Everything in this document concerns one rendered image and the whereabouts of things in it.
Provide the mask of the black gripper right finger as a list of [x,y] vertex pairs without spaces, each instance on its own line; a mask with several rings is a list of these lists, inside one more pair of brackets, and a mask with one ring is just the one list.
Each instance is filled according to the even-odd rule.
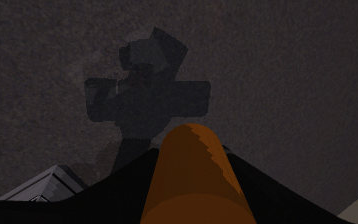
[[226,156],[257,224],[355,224],[298,195],[237,155]]

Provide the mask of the orange cylinder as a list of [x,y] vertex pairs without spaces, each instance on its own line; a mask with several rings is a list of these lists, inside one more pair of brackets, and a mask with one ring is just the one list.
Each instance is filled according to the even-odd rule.
[[257,224],[211,129],[188,123],[167,133],[140,224]]

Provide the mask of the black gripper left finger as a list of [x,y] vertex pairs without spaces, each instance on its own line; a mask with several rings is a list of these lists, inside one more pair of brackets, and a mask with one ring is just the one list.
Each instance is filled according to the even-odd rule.
[[61,201],[0,200],[0,224],[140,224],[158,148]]

